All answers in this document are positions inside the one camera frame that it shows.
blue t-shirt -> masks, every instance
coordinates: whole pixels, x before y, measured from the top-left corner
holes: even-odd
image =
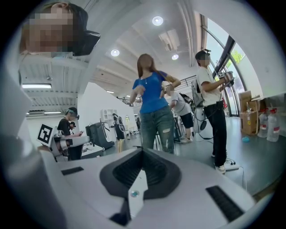
[[[160,71],[160,73],[166,77],[167,74]],[[160,74],[153,72],[150,77],[146,79],[137,79],[134,82],[133,88],[135,89],[138,85],[142,85],[145,88],[145,92],[142,96],[142,106],[140,113],[151,113],[161,108],[168,106],[168,102],[164,97],[160,98],[162,90],[162,81],[166,81]]]

white sneaker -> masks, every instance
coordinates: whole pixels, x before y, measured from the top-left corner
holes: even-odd
[[[225,174],[225,167],[224,167],[224,165],[222,165],[220,167],[215,166],[215,170],[219,171],[222,174]]]
[[[193,142],[193,140],[192,139],[183,139],[183,140],[181,140],[181,143],[182,144],[187,144],[187,143],[192,143]]]

gray floor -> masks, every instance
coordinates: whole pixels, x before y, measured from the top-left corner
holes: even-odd
[[[211,126],[208,124],[201,133],[203,137],[211,136]],[[273,183],[284,171],[286,166],[286,138],[280,136],[278,142],[272,143],[257,136],[249,137],[250,141],[244,143],[244,137],[240,132],[240,120],[227,118],[227,152],[228,158],[235,160],[244,168],[244,176],[247,181],[247,190],[254,195]],[[125,140],[123,150],[141,145],[140,135]],[[198,135],[191,144],[175,144],[175,154],[205,163],[213,167],[211,158],[213,145],[202,141]],[[116,153],[116,146],[105,151],[105,155]],[[243,170],[228,171],[225,174],[231,180],[242,186]]]

power strip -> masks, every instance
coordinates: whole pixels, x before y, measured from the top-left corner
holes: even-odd
[[[228,171],[228,170],[238,170],[240,168],[240,165],[238,163],[236,163],[235,165],[231,165],[230,161],[226,161],[224,163],[224,167],[225,167],[226,171]]]

white t-shirt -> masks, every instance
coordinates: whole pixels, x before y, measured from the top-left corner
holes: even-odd
[[[220,95],[219,87],[215,90],[212,90],[210,92],[205,92],[202,89],[202,83],[203,82],[210,82],[215,83],[215,80],[213,79],[213,76],[209,69],[200,67],[197,73],[197,81],[198,81],[198,87],[201,91],[202,98],[204,99],[203,105],[208,106],[215,104],[216,102],[222,100],[222,97]]]
[[[171,101],[174,100],[177,101],[176,105],[174,106],[174,111],[178,116],[183,116],[191,113],[190,106],[185,102],[184,98],[177,91],[174,91],[173,95],[171,96]]]

